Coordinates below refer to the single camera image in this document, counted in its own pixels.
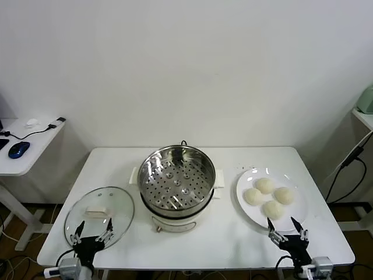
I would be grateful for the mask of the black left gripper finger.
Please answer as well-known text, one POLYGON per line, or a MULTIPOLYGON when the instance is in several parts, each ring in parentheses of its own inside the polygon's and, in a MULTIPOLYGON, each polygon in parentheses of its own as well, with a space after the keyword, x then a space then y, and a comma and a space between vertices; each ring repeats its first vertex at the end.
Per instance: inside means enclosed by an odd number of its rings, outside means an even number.
POLYGON ((99 237, 95 239, 96 242, 103 242, 107 243, 113 236, 113 225, 112 225, 112 218, 108 220, 107 227, 105 232, 103 232, 99 237))
POLYGON ((85 221, 82 221, 81 224, 76 228, 75 233, 70 235, 70 240, 72 244, 78 244, 81 242, 80 236, 83 232, 85 226, 85 221))

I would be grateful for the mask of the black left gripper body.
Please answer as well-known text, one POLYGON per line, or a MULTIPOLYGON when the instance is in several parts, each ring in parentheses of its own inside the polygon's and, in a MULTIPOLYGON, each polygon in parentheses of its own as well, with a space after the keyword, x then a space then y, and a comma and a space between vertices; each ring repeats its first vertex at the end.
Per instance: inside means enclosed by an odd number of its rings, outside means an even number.
POLYGON ((83 267, 93 268, 94 256, 104 250, 104 242, 98 240, 98 236, 83 237, 80 243, 73 245, 73 249, 83 267))

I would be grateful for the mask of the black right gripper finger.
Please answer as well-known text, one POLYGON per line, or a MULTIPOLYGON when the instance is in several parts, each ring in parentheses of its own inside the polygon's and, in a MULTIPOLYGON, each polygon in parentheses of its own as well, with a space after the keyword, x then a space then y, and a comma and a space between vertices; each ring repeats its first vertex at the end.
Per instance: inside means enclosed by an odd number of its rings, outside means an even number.
POLYGON ((297 231, 297 234, 291 235, 292 239, 300 240, 302 242, 307 242, 308 241, 308 230, 304 229, 302 225, 294 217, 291 217, 291 221, 297 231))
POLYGON ((288 238, 275 230, 272 221, 267 218, 269 233, 268 236, 274 244, 280 244, 288 241, 288 238))

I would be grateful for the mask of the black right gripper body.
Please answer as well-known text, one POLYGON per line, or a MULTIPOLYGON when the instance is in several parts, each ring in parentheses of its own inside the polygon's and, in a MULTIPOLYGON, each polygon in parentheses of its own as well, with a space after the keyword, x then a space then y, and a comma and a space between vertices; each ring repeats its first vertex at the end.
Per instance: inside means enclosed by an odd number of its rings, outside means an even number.
POLYGON ((311 257, 307 252, 308 245, 307 234, 284 235, 283 240, 279 243, 279 248, 290 254, 294 268, 300 270, 302 266, 311 263, 311 257))

